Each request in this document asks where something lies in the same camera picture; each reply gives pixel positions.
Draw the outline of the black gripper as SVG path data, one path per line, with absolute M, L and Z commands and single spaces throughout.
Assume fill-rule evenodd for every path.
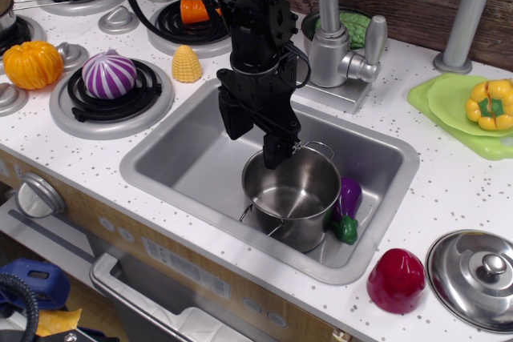
M 273 69 L 261 73 L 221 69 L 216 76 L 220 80 L 220 114 L 228 137 L 237 140 L 259 127 L 266 133 L 265 166 L 276 169 L 292 156 L 299 142 L 301 124 L 290 102 L 297 85 L 297 56 L 286 53 Z

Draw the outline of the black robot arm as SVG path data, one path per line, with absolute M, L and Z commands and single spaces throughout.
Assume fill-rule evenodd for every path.
M 301 124 L 290 104 L 300 56 L 291 42 L 297 16 L 288 0 L 203 1 L 210 18 L 222 17 L 231 39 L 230 67 L 216 73 L 225 130 L 236 140 L 259 127 L 265 166 L 274 169 L 300 142 Z

